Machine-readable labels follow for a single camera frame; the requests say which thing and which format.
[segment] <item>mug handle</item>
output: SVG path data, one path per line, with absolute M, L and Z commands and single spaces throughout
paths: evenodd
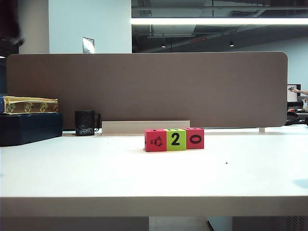
M 94 131 L 98 131 L 100 129 L 100 125 L 101 125 L 101 114 L 94 114 L 97 116 L 97 123 L 96 123 L 96 129 Z

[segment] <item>white desk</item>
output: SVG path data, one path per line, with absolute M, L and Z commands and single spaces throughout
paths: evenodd
M 1 147 L 1 215 L 307 216 L 308 127 L 257 131 L 206 130 L 204 150 L 163 153 L 72 134 Z

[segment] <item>coffee mug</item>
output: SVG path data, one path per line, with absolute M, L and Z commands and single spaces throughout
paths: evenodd
M 75 111 L 75 128 L 77 136 L 92 136 L 100 129 L 101 115 L 94 111 Z

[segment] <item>letter block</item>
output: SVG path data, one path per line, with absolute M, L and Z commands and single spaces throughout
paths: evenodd
M 186 131 L 180 128 L 165 129 L 167 131 L 167 151 L 186 150 Z
M 146 129 L 144 141 L 147 152 L 167 151 L 167 132 L 164 129 Z
M 203 149 L 204 148 L 204 129 L 202 128 L 183 128 L 186 130 L 186 148 Z

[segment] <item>black case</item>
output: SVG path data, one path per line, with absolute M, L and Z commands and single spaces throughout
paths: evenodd
M 0 115 L 0 146 L 13 146 L 62 136 L 61 113 Z

